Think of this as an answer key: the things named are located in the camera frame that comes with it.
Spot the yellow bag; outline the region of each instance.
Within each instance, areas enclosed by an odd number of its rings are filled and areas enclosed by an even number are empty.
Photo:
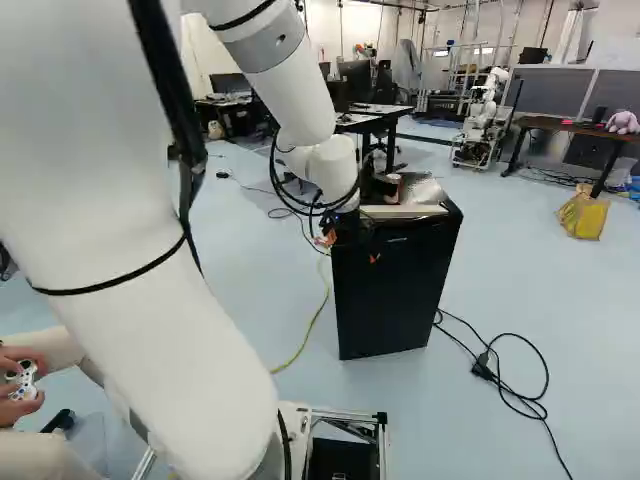
[[[579,184],[578,194],[556,213],[564,229],[574,238],[599,240],[607,222],[611,201],[591,198],[591,189],[591,185]]]

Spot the yellow extension cord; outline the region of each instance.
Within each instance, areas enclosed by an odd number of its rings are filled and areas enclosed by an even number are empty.
[[[291,357],[285,363],[283,363],[279,367],[274,368],[273,370],[270,370],[271,375],[277,375],[278,373],[283,372],[284,370],[289,368],[291,365],[293,365],[293,363],[296,360],[298,360],[300,355],[302,355],[302,352],[304,351],[305,347],[307,346],[307,343],[309,342],[309,337],[311,336],[311,331],[313,330],[313,326],[316,324],[316,320],[318,320],[320,313],[322,313],[322,310],[324,309],[324,307],[327,305],[327,302],[329,301],[329,295],[331,295],[331,284],[329,283],[329,281],[324,275],[324,272],[322,271],[322,261],[324,259],[325,259],[324,256],[318,259],[318,273],[320,274],[320,277],[322,278],[322,281],[324,282],[324,286],[325,286],[324,299],[322,300],[320,307],[318,307],[318,309],[316,310],[316,313],[314,313],[313,317],[311,317],[311,322],[309,322],[309,328],[307,328],[307,333],[304,336],[304,340],[302,342],[302,345],[300,345],[300,348],[298,348],[298,350],[293,355],[293,357]]]

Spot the desk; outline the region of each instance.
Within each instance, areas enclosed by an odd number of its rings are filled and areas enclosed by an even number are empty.
[[[371,134],[382,130],[388,130],[389,140],[387,143],[387,168],[386,173],[393,172],[396,157],[396,136],[398,130],[398,119],[413,112],[414,107],[407,105],[377,105],[373,103],[356,103],[349,106],[349,115],[364,115],[377,117],[381,122],[375,128],[362,132],[362,158],[368,153],[371,146]]]
[[[200,124],[203,131],[209,129],[211,120],[218,120],[224,127],[227,137],[237,136],[239,119],[250,116],[248,110],[253,100],[251,96],[243,96],[230,99],[213,100],[210,98],[196,100],[196,111],[200,117]]]
[[[355,105],[366,105],[364,107],[356,107]],[[385,115],[394,116],[396,118],[403,117],[413,112],[415,109],[409,105],[377,105],[375,103],[356,103],[349,106],[350,113],[363,113],[366,115]]]
[[[508,177],[521,168],[522,165],[518,163],[518,157],[520,156],[520,150],[522,150],[522,144],[525,137],[527,136],[527,132],[532,129],[555,130],[558,132],[575,133],[576,135],[589,135],[591,137],[610,139],[611,142],[613,142],[614,146],[613,153],[611,154],[609,161],[604,167],[602,175],[593,187],[593,191],[591,193],[592,198],[598,198],[598,195],[600,195],[600,193],[602,192],[604,184],[607,181],[607,178],[609,177],[609,174],[611,173],[616,160],[620,156],[624,145],[626,143],[640,143],[640,135],[620,135],[617,133],[609,133],[604,129],[591,128],[590,126],[585,126],[584,124],[565,125],[562,123],[562,118],[558,117],[548,117],[544,115],[525,115],[516,120],[515,123],[521,128],[520,135],[518,135],[516,146],[513,150],[513,154],[511,155],[511,159],[509,160],[509,166],[501,174],[503,177]]]
[[[396,136],[395,136],[395,128],[393,128],[393,134],[391,132],[392,128],[389,125],[389,119],[381,116],[381,115],[363,115],[359,113],[336,113],[336,133],[357,133],[362,135],[362,158],[364,159],[365,155],[371,149],[371,134],[374,132],[379,132],[381,130],[389,129],[389,149],[391,149],[391,145],[393,145],[393,153],[391,155],[387,155],[387,167],[385,169],[386,173],[393,172],[393,166],[395,161],[395,144],[396,144]]]

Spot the pink stuffed animal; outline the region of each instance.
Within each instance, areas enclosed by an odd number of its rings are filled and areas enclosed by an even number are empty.
[[[640,133],[638,118],[631,112],[619,112],[607,122],[607,130],[611,133],[626,135],[627,133]]]

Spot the game controller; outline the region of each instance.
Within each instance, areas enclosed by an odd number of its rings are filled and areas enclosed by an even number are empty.
[[[38,366],[33,360],[20,360],[18,362],[22,367],[22,372],[8,371],[4,374],[5,380],[12,384],[18,385],[20,388],[9,395],[9,399],[13,401],[35,400],[38,396],[38,390],[34,386],[36,372]]]

